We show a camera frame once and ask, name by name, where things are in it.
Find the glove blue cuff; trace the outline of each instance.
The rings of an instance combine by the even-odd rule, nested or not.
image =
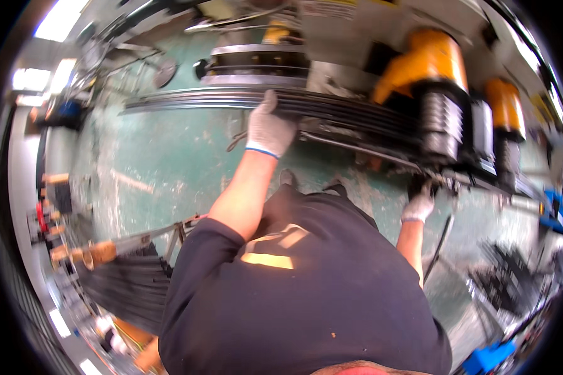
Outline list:
[[[269,151],[261,150],[261,149],[258,149],[258,148],[246,147],[245,149],[246,149],[246,150],[252,150],[252,151],[258,151],[258,152],[263,153],[263,154],[271,155],[271,156],[273,156],[273,157],[274,157],[275,159],[277,159],[277,160],[279,160],[279,158],[280,158],[280,157],[277,156],[276,154],[272,154],[272,153],[269,152]]]

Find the sneaker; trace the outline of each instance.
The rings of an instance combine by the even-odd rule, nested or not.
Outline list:
[[[280,172],[280,186],[283,184],[290,185],[295,190],[298,190],[298,180],[288,168],[282,169]]]

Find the round metal disc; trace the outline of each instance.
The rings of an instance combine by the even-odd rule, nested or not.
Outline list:
[[[154,83],[154,86],[161,88],[167,85],[175,75],[177,71],[177,61],[172,57],[168,57],[162,60],[158,66],[160,69],[154,72],[152,83]]]

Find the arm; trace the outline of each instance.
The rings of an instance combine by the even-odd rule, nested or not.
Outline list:
[[[406,221],[400,228],[396,249],[419,274],[419,286],[423,288],[423,267],[421,266],[421,246],[423,245],[423,222]]]
[[[209,217],[236,231],[245,241],[261,221],[267,187],[277,159],[290,146],[297,125],[272,114],[275,91],[268,90],[261,105],[250,113],[246,151],[232,182],[210,209]]]
[[[232,182],[215,201],[209,217],[238,232],[245,241],[261,221],[265,195],[277,159],[254,150],[246,150]]]
[[[434,210],[434,197],[431,188],[431,181],[423,184],[421,192],[405,206],[400,217],[402,227],[396,243],[396,249],[419,274],[419,286],[421,288],[423,288],[423,267],[421,266],[423,224]]]

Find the steel leaf spring stack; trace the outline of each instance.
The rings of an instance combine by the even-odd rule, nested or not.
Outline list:
[[[218,86],[183,89],[145,95],[129,100],[124,113],[186,108],[253,109],[263,99],[267,89],[275,89],[276,111],[298,116],[310,116],[358,131],[381,136],[383,142],[418,153],[418,120],[393,109],[366,101],[301,89],[274,86]]]

